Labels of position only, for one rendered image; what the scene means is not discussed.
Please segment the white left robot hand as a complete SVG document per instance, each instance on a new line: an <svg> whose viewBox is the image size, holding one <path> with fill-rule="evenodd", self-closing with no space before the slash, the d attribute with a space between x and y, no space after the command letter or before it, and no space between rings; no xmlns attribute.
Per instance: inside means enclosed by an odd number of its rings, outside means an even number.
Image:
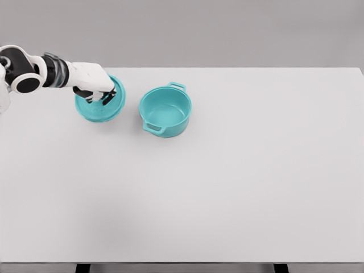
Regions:
<svg viewBox="0 0 364 273"><path fill-rule="evenodd" d="M71 63L69 72L73 92L89 104L101 101L106 106L117 94L115 83L97 63Z"/></svg>

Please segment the teal pot lid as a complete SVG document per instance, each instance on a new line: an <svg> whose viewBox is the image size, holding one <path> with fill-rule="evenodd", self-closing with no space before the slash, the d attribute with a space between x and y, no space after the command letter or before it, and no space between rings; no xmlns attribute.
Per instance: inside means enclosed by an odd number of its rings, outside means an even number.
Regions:
<svg viewBox="0 0 364 273"><path fill-rule="evenodd" d="M115 85L116 94L108 104L103 101L88 103L86 99L75 95L75 107L78 113L91 122L107 122L115 118L123 109L126 101L126 92L122 83L112 75L109 75Z"/></svg>

